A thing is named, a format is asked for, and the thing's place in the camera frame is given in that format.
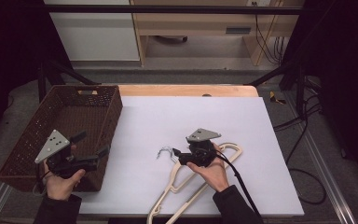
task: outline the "black sleeve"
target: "black sleeve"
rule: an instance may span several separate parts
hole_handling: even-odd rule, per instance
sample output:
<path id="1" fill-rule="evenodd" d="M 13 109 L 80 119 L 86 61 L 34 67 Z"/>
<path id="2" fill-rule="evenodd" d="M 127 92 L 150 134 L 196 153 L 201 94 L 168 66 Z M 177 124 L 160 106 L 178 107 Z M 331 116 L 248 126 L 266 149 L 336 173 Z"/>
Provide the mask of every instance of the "black sleeve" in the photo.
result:
<path id="1" fill-rule="evenodd" d="M 37 211 L 34 224 L 74 224 L 81 205 L 81 198 L 71 195 L 68 202 L 52 200 L 45 196 Z"/>
<path id="2" fill-rule="evenodd" d="M 261 224 L 262 219 L 248 206 L 235 185 L 216 192 L 214 203 L 219 209 L 224 224 Z"/>

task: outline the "white tabletop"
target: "white tabletop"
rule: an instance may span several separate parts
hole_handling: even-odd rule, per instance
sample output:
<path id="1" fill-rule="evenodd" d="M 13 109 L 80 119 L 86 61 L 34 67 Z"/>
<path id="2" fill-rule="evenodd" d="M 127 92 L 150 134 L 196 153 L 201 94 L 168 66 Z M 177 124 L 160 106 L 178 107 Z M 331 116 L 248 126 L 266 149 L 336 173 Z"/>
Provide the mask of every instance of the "white tabletop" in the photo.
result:
<path id="1" fill-rule="evenodd" d="M 83 198 L 81 214 L 146 216 L 166 188 L 174 165 L 169 153 L 162 152 L 157 159 L 158 151 L 168 146 L 188 152 L 186 136 L 203 128 L 222 134 L 213 140 L 216 144 L 242 147 L 233 164 L 262 216 L 304 215 L 262 98 L 122 96 L 122 102 L 102 189 L 77 193 Z M 178 180 L 189 174 L 183 166 Z M 242 192 L 230 168 L 227 176 Z M 202 183 L 197 176 L 180 192 L 170 193 L 160 213 L 175 213 Z M 213 194 L 208 187 L 184 216 L 218 215 Z"/>

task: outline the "person's arm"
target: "person's arm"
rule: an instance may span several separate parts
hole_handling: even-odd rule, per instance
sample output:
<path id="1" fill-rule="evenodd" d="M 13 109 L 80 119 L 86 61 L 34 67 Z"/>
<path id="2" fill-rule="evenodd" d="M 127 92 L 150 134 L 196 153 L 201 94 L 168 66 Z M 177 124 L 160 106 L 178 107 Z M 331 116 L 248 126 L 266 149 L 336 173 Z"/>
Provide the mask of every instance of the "person's arm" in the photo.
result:
<path id="1" fill-rule="evenodd" d="M 263 223 L 255 212 L 248 206 L 235 186 L 229 186 L 225 164 L 215 158 L 208 167 L 199 167 L 192 162 L 187 166 L 195 173 L 201 175 L 205 181 L 216 190 L 213 200 L 219 209 L 225 224 L 259 224 Z"/>
<path id="2" fill-rule="evenodd" d="M 46 175 L 47 195 L 39 206 L 34 224 L 73 224 L 76 223 L 77 215 L 81 205 L 81 198 L 72 194 L 72 190 L 86 173 L 79 170 L 70 178 L 63 179 L 54 174 Z"/>

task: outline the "hand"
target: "hand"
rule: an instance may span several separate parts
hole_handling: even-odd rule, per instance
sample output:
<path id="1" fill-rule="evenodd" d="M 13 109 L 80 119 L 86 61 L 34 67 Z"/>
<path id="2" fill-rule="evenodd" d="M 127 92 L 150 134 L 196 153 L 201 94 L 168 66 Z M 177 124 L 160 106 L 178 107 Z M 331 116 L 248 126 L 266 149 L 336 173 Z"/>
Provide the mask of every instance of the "hand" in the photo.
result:
<path id="1" fill-rule="evenodd" d="M 221 151 L 218 145 L 215 143 L 213 145 L 216 150 Z M 188 162 L 187 166 L 195 173 L 201 175 L 214 190 L 221 192 L 229 187 L 225 163 L 219 158 L 214 158 L 208 167 L 199 167 L 193 162 Z"/>
<path id="2" fill-rule="evenodd" d="M 48 172 L 48 166 L 45 161 L 45 172 Z M 56 176 L 52 173 L 46 175 L 46 188 L 48 192 L 48 197 L 53 200 L 68 201 L 69 196 L 71 196 L 72 190 L 78 183 L 80 179 L 86 173 L 85 170 L 81 169 L 74 173 L 70 178 L 63 179 L 59 176 Z"/>

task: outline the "brown woven basket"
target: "brown woven basket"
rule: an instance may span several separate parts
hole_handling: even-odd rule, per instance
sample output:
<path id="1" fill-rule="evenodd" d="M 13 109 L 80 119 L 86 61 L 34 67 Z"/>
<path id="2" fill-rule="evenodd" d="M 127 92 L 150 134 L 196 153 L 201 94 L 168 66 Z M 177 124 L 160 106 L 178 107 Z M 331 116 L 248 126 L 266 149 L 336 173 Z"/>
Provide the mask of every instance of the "brown woven basket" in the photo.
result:
<path id="1" fill-rule="evenodd" d="M 87 132 L 87 137 L 76 144 L 74 155 L 78 158 L 110 146 L 122 107 L 118 86 L 52 87 L 1 168 L 0 180 L 15 189 L 32 191 L 34 159 L 53 130 L 67 138 Z M 100 190 L 107 160 L 105 156 L 97 171 L 86 173 L 75 191 Z"/>

